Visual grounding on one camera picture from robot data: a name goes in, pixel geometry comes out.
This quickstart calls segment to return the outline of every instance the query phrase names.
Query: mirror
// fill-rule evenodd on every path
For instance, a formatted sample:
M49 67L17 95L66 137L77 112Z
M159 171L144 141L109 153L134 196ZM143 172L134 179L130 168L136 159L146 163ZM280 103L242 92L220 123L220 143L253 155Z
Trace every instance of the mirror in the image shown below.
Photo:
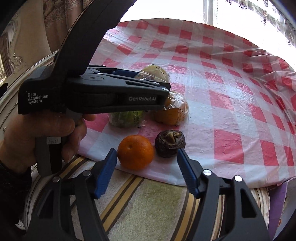
M16 13L0 37L0 85L25 66L22 57L14 52L19 31L20 19Z

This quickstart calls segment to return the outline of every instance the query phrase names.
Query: wrapped melon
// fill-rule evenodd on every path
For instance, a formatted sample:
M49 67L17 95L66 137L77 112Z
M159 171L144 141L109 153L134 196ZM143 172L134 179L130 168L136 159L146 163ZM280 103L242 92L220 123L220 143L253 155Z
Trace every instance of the wrapped melon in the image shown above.
M170 81L169 74L163 68L155 64L146 66L135 76L135 78L167 83Z
M143 124L144 111L126 111L109 113L109 122L115 127L140 127Z
M189 113L188 104L183 95L170 91L162 110L151 111L153 120L165 125L178 126Z

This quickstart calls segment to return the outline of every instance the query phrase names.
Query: purple object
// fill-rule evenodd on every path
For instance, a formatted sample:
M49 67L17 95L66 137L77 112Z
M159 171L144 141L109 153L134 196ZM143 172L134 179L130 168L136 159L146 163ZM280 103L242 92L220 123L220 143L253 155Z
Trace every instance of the purple object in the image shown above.
M273 240L279 225L287 194L287 187L288 183L284 182L280 186L269 191L270 208L268 232L271 240Z

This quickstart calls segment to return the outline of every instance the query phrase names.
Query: finger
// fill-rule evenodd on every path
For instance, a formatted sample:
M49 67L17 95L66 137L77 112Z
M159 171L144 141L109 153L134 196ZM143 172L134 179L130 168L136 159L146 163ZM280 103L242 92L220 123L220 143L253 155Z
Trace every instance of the finger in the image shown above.
M96 119L96 115L83 114L82 118L87 120L87 121L94 121Z
M75 153L78 152L79 146L73 146L71 143L66 142L62 148L62 157L63 160L68 163Z
M78 125L75 127L74 131L68 137L68 141L73 145L79 145L80 141L86 136L87 127L85 125L84 119L78 121Z
M31 137L64 137L75 128L74 120L65 114L42 111L23 116L24 131Z

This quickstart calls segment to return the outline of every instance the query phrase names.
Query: human hand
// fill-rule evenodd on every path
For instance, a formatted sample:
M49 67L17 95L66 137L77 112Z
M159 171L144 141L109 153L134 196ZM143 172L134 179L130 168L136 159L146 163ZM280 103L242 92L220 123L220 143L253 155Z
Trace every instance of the human hand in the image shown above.
M34 154L36 137L65 137L68 141L62 148L62 157L69 162L78 151L80 141L85 137L85 120L94 121L95 115L82 115L77 126L65 114L42 111L28 115L15 115L4 133L0 144L0 161L15 173L24 173L36 164Z

